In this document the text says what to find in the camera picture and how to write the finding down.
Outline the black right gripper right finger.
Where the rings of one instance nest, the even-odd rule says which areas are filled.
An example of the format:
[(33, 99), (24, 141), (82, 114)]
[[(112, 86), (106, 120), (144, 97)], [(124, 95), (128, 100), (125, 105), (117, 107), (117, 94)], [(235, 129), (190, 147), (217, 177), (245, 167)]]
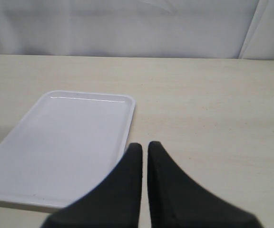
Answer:
[(257, 217), (203, 188), (161, 142), (148, 146), (147, 192), (153, 228), (259, 228)]

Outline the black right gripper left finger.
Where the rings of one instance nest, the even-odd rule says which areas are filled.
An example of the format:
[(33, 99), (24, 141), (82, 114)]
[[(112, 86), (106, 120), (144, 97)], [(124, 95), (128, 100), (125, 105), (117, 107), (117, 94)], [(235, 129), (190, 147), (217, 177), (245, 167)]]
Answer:
[(43, 228), (137, 228), (143, 150), (131, 143), (112, 172), (92, 191), (49, 215)]

